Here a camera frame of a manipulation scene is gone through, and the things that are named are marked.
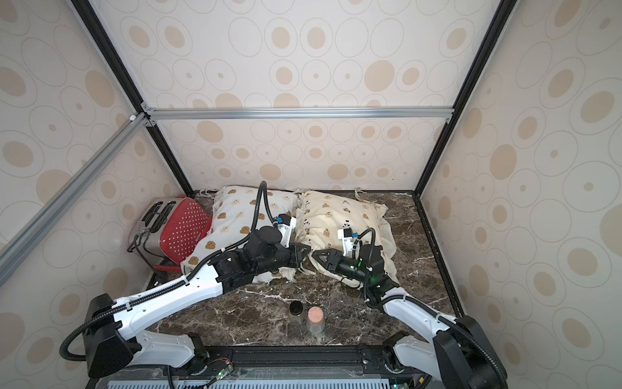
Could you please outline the cream teddy bear pillow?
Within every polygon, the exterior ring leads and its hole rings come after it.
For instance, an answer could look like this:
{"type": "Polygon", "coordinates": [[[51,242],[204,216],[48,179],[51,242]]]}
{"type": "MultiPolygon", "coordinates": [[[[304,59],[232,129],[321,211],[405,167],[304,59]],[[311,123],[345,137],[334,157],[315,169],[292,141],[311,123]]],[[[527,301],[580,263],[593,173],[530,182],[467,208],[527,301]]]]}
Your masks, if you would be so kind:
{"type": "Polygon", "coordinates": [[[338,231],[348,226],[354,233],[368,228],[375,230],[375,244],[382,247],[384,269],[394,283],[398,283],[393,261],[397,248],[390,224],[384,219],[387,206],[358,199],[347,199],[336,194],[305,191],[297,203],[296,242],[304,243],[313,251],[343,249],[338,231]]]}

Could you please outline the white brown bear pillow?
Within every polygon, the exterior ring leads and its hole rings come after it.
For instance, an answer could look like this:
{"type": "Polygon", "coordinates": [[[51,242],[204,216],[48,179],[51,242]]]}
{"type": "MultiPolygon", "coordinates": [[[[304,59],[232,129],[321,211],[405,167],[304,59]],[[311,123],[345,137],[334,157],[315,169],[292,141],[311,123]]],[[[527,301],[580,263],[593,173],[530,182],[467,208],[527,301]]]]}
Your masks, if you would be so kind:
{"type": "MultiPolygon", "coordinates": [[[[257,192],[252,187],[226,186],[216,193],[212,207],[212,229],[181,263],[183,274],[189,274],[209,254],[241,240],[250,233],[257,192]]],[[[266,207],[270,209],[273,217],[280,214],[293,217],[297,200],[298,195],[291,192],[267,191],[267,201],[263,201],[260,207],[257,227],[260,229],[270,225],[266,207]]]]}

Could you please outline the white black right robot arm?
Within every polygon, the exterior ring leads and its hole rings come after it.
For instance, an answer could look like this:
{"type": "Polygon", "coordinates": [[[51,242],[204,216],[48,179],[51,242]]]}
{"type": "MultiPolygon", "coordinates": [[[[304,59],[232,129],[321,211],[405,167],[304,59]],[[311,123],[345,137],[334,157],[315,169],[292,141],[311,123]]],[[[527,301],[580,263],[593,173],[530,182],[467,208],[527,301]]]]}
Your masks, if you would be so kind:
{"type": "Polygon", "coordinates": [[[368,307],[398,319],[424,338],[397,340],[393,354],[446,388],[507,388],[508,374],[482,327],[470,316],[443,314],[414,298],[385,271],[382,247],[364,245],[354,258],[335,248],[314,251],[328,272],[358,281],[368,307]]]}

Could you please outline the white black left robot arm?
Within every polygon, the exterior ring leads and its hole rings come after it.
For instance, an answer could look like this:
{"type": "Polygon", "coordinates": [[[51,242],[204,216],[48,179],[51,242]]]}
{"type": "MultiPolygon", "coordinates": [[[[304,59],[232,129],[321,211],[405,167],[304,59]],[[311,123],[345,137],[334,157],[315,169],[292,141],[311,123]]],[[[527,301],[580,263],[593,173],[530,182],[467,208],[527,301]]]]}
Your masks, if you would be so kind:
{"type": "Polygon", "coordinates": [[[266,272],[300,267],[310,246],[283,245],[282,239],[277,228],[264,226],[209,254],[189,274],[147,292],[116,300],[104,293],[92,299],[85,322],[61,343],[60,357],[86,363],[91,379],[131,365],[187,365],[201,355],[197,341],[190,336],[155,340],[147,328],[196,303],[246,286],[266,272]]]}

